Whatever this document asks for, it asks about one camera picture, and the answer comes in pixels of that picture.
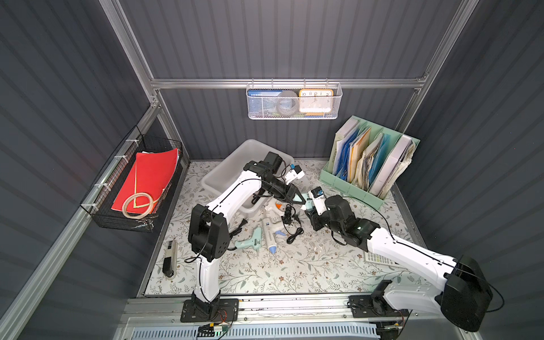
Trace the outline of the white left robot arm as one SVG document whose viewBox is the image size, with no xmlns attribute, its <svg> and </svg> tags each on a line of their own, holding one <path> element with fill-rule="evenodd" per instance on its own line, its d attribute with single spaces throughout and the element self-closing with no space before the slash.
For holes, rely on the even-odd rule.
<svg viewBox="0 0 544 340">
<path fill-rule="evenodd" d="M 220 299 L 220 258 L 231 241 L 229 224 L 253 194 L 262 189 L 279 201 L 291 205 L 305 204 L 299 188 L 293 184 L 296 179 L 304 177 L 302 168 L 285 164 L 285 170 L 281 171 L 283 164 L 281 156 L 274 152 L 269 152 L 262 161 L 249 161 L 235 182 L 214 201 L 193 207 L 188 242 L 195 256 L 187 262 L 196 263 L 197 283 L 192 293 L 195 302 L 209 307 Z"/>
</svg>

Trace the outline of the red folder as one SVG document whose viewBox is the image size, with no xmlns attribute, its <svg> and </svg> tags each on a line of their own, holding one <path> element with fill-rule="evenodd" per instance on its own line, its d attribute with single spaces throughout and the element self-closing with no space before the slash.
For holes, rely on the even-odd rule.
<svg viewBox="0 0 544 340">
<path fill-rule="evenodd" d="M 126 218 L 140 219 L 154 212 L 177 170 L 179 149 L 139 152 L 111 209 Z"/>
</svg>

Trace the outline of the aluminium front rail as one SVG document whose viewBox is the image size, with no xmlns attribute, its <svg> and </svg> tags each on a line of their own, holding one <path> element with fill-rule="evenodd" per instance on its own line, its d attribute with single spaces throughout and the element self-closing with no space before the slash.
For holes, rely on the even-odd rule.
<svg viewBox="0 0 544 340">
<path fill-rule="evenodd" d="M 130 299 L 115 339 L 480 339 L 444 317 L 411 311 L 354 313 L 348 293 L 239 296 L 237 320 L 204 333 L 207 321 L 181 321 L 185 298 Z"/>
</svg>

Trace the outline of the white blue-tip glue gun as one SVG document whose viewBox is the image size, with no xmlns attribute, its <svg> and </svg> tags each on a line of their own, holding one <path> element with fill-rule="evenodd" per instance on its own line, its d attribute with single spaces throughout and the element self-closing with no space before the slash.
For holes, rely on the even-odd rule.
<svg viewBox="0 0 544 340">
<path fill-rule="evenodd" d="M 281 218 L 274 212 L 262 211 L 262 215 L 262 228 L 266 247 L 270 253 L 276 254 L 278 251 L 276 236 L 286 237 L 286 229 Z"/>
</svg>

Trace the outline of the blue box in basket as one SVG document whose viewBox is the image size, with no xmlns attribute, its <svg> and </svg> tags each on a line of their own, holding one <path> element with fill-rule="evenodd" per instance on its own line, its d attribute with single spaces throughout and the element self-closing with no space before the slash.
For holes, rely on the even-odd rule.
<svg viewBox="0 0 544 340">
<path fill-rule="evenodd" d="M 246 99 L 250 119 L 270 118 L 277 115 L 278 97 L 282 90 L 249 89 Z"/>
</svg>

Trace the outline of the blue folder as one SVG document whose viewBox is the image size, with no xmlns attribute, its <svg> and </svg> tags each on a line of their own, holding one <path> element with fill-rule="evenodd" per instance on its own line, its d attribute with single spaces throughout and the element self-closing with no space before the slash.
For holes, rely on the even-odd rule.
<svg viewBox="0 0 544 340">
<path fill-rule="evenodd" d="M 338 175 L 338 173 L 342 170 L 342 167 L 344 166 L 345 158 L 347 157 L 347 149 L 349 147 L 349 143 L 357 136 L 359 131 L 358 127 L 355 127 L 351 131 L 348 132 L 348 134 L 337 143 L 337 155 L 334 160 L 334 166 L 333 166 L 333 174 L 335 176 Z"/>
</svg>

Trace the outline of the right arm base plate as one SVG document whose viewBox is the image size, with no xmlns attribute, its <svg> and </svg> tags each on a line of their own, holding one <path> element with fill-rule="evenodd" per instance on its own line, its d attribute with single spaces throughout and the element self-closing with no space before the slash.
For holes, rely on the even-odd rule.
<svg viewBox="0 0 544 340">
<path fill-rule="evenodd" d="M 409 310 L 395 310 L 384 299 L 373 298 L 371 295 L 349 296 L 347 307 L 354 318 L 396 317 L 402 319 L 409 315 Z"/>
</svg>

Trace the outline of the white thick binder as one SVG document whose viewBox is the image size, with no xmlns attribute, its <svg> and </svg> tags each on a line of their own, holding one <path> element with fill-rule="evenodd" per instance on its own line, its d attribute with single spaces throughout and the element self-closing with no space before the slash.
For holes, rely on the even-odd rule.
<svg viewBox="0 0 544 340">
<path fill-rule="evenodd" d="M 381 188 L 385 184 L 387 178 L 394 170 L 395 166 L 398 164 L 400 157 L 406 150 L 407 146 L 411 143 L 412 138 L 407 135 L 402 135 L 400 139 L 395 144 L 395 147 L 389 153 L 385 159 L 380 171 L 378 172 L 375 181 L 371 185 L 369 192 L 374 196 L 378 197 Z"/>
</svg>

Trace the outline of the small white orange-tip glue gun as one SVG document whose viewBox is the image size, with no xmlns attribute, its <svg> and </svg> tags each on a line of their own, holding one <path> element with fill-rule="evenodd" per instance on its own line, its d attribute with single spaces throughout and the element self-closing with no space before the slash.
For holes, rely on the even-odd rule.
<svg viewBox="0 0 544 340">
<path fill-rule="evenodd" d="M 270 201 L 265 211 L 269 217 L 270 231 L 273 236 L 287 236 L 286 243 L 291 245 L 297 237 L 304 233 L 302 222 L 296 209 L 289 203 Z"/>
</svg>

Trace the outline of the green plastic file organizer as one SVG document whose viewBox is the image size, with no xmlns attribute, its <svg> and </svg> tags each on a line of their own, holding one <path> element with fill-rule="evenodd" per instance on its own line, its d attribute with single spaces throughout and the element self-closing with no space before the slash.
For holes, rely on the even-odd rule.
<svg viewBox="0 0 544 340">
<path fill-rule="evenodd" d="M 320 181 L 380 208 L 418 145 L 414 137 L 352 116 L 335 134 Z"/>
</svg>

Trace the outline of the black white handheld device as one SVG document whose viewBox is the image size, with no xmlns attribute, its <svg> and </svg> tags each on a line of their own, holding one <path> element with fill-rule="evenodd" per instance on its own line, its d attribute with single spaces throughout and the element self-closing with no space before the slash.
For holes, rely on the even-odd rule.
<svg viewBox="0 0 544 340">
<path fill-rule="evenodd" d="M 168 279 L 172 279 L 176 275 L 177 270 L 177 241 L 172 239 L 167 242 L 167 249 L 163 259 L 161 272 Z"/>
</svg>

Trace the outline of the translucent white storage box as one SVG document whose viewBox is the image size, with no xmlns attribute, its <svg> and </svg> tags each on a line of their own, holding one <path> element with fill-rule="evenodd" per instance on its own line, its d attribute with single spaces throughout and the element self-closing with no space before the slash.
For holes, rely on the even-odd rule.
<svg viewBox="0 0 544 340">
<path fill-rule="evenodd" d="M 212 211 L 216 204 L 212 205 L 211 203 L 224 192 L 228 194 L 232 190 L 229 187 L 238 179 L 244 166 L 250 161 L 255 161 L 255 163 L 264 161 L 269 152 L 279 155 L 286 164 L 294 164 L 294 159 L 289 154 L 257 140 L 246 140 L 217 167 L 203 177 L 201 181 L 202 187 L 215 195 L 215 198 L 206 205 L 202 204 L 202 206 L 207 206 L 208 210 Z M 260 209 L 269 200 L 266 197 L 260 198 L 253 204 L 252 199 L 253 194 L 249 194 L 249 198 L 242 204 L 237 213 L 240 213 L 245 218 L 253 218 L 258 215 Z"/>
</svg>

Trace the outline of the grey tape roll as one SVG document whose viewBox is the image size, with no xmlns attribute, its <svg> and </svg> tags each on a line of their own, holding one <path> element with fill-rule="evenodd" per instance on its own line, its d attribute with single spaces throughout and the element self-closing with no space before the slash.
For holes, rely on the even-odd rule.
<svg viewBox="0 0 544 340">
<path fill-rule="evenodd" d="M 299 111 L 298 104 L 299 100 L 297 93 L 291 90 L 285 90 L 278 95 L 276 109 L 280 115 L 292 117 Z"/>
</svg>

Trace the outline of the teal perforated folder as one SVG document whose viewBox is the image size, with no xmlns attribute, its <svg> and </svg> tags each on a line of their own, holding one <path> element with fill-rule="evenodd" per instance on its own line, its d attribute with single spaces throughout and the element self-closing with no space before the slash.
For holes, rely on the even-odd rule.
<svg viewBox="0 0 544 340">
<path fill-rule="evenodd" d="M 375 154 L 375 157 L 372 163 L 372 167 L 368 174 L 370 185 L 372 185 L 373 182 L 375 181 L 375 178 L 377 177 L 378 172 L 380 171 L 385 161 L 385 158 L 387 157 L 389 144 L 390 144 L 390 136 L 387 134 L 383 134 L 380 146 L 378 147 L 377 153 Z"/>
</svg>

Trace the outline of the worn paper stack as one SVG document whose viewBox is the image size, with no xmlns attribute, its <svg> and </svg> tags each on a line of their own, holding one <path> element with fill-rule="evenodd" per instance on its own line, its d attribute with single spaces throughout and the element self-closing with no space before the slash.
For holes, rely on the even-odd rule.
<svg viewBox="0 0 544 340">
<path fill-rule="evenodd" d="M 387 193 L 391 190 L 392 185 L 395 183 L 395 181 L 409 167 L 409 165 L 412 163 L 412 158 L 416 148 L 417 148 L 416 144 L 413 141 L 411 141 L 411 143 L 407 146 L 406 150 L 400 157 L 398 164 L 395 166 L 394 170 L 389 175 L 385 184 L 381 188 L 378 198 L 383 200 L 386 197 Z"/>
</svg>

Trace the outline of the mint glue gun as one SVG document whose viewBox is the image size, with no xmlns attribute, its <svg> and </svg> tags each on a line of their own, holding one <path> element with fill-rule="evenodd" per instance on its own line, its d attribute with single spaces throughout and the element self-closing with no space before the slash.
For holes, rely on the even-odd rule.
<svg viewBox="0 0 544 340">
<path fill-rule="evenodd" d="M 300 210 L 304 211 L 305 213 L 312 213 L 315 210 L 313 200 L 311 198 L 306 198 L 305 204 L 300 207 Z"/>
<path fill-rule="evenodd" d="M 243 227 L 248 223 L 248 221 L 243 218 L 242 222 L 238 225 L 236 229 L 229 233 L 229 238 L 232 240 L 234 236 L 239 235 L 242 232 Z M 253 248 L 255 251 L 259 251 L 262 247 L 262 228 L 257 227 L 254 229 L 252 236 L 249 239 L 244 241 L 236 241 L 234 246 L 229 246 L 228 251 L 235 251 L 237 249 L 246 249 Z"/>
</svg>

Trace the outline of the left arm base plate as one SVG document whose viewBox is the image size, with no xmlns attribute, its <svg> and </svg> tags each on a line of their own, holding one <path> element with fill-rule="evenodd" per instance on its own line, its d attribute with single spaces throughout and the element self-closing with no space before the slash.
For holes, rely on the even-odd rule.
<svg viewBox="0 0 544 340">
<path fill-rule="evenodd" d="M 191 296 L 189 300 L 184 301 L 180 322 L 233 322 L 237 321 L 238 314 L 238 299 L 217 297 L 211 303 L 206 303 Z"/>
</svg>

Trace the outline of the yellow alarm clock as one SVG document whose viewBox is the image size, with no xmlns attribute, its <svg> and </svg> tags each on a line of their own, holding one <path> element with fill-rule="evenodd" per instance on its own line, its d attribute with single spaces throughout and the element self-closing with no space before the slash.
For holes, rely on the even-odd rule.
<svg viewBox="0 0 544 340">
<path fill-rule="evenodd" d="M 301 89 L 299 91 L 299 110 L 304 114 L 327 114 L 333 109 L 334 91 L 332 89 Z"/>
</svg>

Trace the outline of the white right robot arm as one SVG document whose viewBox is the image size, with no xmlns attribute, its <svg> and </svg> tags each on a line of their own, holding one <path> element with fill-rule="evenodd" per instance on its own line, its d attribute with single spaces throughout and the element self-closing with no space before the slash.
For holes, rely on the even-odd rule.
<svg viewBox="0 0 544 340">
<path fill-rule="evenodd" d="M 326 196 L 321 188 L 307 193 L 304 208 L 314 230 L 327 228 L 342 238 L 342 245 L 384 256 L 429 283 L 424 288 L 383 279 L 371 294 L 372 306 L 378 313 L 386 308 L 416 310 L 443 315 L 465 331 L 480 330 L 490 311 L 493 292 L 475 259 L 456 259 L 396 237 L 390 228 L 356 217 L 344 197 Z"/>
</svg>

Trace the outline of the white calculator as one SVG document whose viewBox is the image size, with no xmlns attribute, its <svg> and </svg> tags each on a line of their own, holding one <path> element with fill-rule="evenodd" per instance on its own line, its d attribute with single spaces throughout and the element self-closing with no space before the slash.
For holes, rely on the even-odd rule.
<svg viewBox="0 0 544 340">
<path fill-rule="evenodd" d="M 398 267 L 399 264 L 384 257 L 384 256 L 380 256 L 380 255 L 377 255 L 377 254 L 374 254 L 374 253 L 371 253 L 371 252 L 366 252 L 364 254 L 365 256 L 365 260 L 368 262 L 368 263 L 372 263 L 372 264 L 377 264 L 377 265 L 384 265 L 384 266 L 391 266 L 391 267 Z"/>
</svg>

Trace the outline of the floral table mat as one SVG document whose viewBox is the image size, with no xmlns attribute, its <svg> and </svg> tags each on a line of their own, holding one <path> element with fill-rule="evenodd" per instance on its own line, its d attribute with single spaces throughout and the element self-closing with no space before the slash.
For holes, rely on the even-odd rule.
<svg viewBox="0 0 544 340">
<path fill-rule="evenodd" d="M 217 167 L 216 161 L 195 161 L 188 170 L 176 204 L 174 215 L 166 231 L 162 248 L 152 267 L 144 296 L 181 296 L 192 293 L 196 284 L 195 265 L 185 260 L 194 253 L 188 243 L 191 209 L 205 204 L 214 195 L 206 191 L 201 181 Z M 276 237 L 278 251 L 270 253 L 266 247 L 226 252 L 221 259 L 219 287 L 226 294 L 287 294 L 287 293 L 355 293 L 372 291 L 389 278 L 402 285 L 423 285 L 424 279 L 400 267 L 368 263 L 365 252 L 338 245 L 340 237 L 330 231 L 316 232 L 304 214 L 300 215 L 304 233 L 291 245 L 285 237 Z M 172 279 L 162 273 L 167 242 L 177 241 L 177 270 Z"/>
</svg>

